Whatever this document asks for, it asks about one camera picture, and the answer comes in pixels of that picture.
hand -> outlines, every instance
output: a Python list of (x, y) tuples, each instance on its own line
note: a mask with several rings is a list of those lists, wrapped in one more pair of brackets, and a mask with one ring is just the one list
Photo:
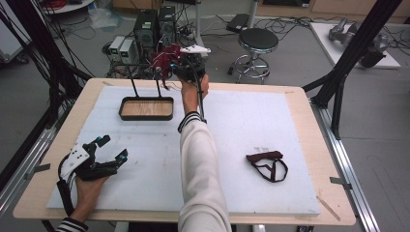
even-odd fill
[(85, 182), (79, 177), (75, 177), (77, 188), (77, 205), (70, 218), (84, 222), (96, 208), (103, 184), (108, 177), (99, 178), (95, 181)]
[[(187, 81), (178, 77), (178, 79), (182, 83), (181, 95), (182, 95), (182, 103), (184, 105), (184, 112), (187, 115), (189, 112), (197, 111), (198, 109), (198, 90), (196, 86), (192, 83), (188, 83)], [(202, 89), (202, 99), (208, 95), (209, 89), (209, 76), (205, 74), (201, 80), (201, 89)]]

person's arm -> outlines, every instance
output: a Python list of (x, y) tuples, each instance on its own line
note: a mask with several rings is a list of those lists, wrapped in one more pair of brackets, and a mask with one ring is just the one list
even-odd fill
[(95, 181), (85, 182), (80, 178), (75, 178), (77, 205), (70, 217), (64, 218), (60, 223), (56, 229), (57, 232), (84, 232), (88, 230), (88, 226), (84, 222), (96, 207), (103, 183), (107, 179), (108, 177), (104, 177)]
[[(179, 231), (231, 231), (229, 214), (220, 186), (218, 155), (214, 138), (196, 112), (196, 87), (183, 83), (186, 117), (181, 133), (182, 188), (184, 206), (180, 211)], [(208, 76), (202, 89), (207, 94)]]

stool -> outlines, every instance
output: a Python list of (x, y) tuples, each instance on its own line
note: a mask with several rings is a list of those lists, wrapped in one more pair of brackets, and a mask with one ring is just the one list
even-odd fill
[(261, 28), (250, 28), (244, 30), (239, 35), (239, 45), (250, 52), (250, 55), (243, 55), (236, 59), (235, 63), (229, 68), (228, 74), (234, 71), (239, 73), (236, 83), (239, 83), (241, 76), (261, 78), (270, 73), (269, 64), (259, 57), (260, 54), (270, 53), (278, 47), (278, 37), (271, 31)]

striped cuff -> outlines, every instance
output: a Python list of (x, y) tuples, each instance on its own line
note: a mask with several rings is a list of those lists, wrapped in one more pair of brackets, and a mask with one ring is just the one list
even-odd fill
[(88, 230), (88, 226), (72, 218), (66, 217), (55, 230), (56, 232), (85, 232)]
[(190, 122), (190, 121), (194, 121), (194, 120), (198, 120), (198, 121), (202, 121), (201, 120), (201, 116), (199, 115), (198, 112), (196, 111), (191, 111), (189, 112), (185, 118), (182, 120), (182, 122), (180, 123), (180, 126), (178, 127), (178, 132), (181, 133), (182, 129)]

wooden table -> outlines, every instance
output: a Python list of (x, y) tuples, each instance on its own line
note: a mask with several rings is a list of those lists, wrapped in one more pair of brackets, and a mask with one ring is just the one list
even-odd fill
[[(136, 81), (137, 86), (140, 87), (156, 86), (154, 81)], [(101, 89), (106, 85), (132, 86), (128, 79), (94, 78), (87, 82), (63, 127), (44, 156), (42, 164), (50, 163), (50, 169), (34, 175), (15, 207), (14, 216), (16, 218), (59, 219), (66, 216), (62, 209), (48, 209), (46, 207), (58, 179), (58, 163), (73, 147), (84, 122), (94, 107)], [(311, 217), (230, 214), (231, 223), (353, 225), (356, 222), (343, 186), (330, 182), (330, 177), (338, 177), (337, 170), (310, 108), (308, 98), (302, 88), (210, 83), (210, 89), (285, 94), (321, 210), (320, 215)], [(100, 210), (94, 212), (89, 219), (176, 222), (178, 220), (178, 213)]]

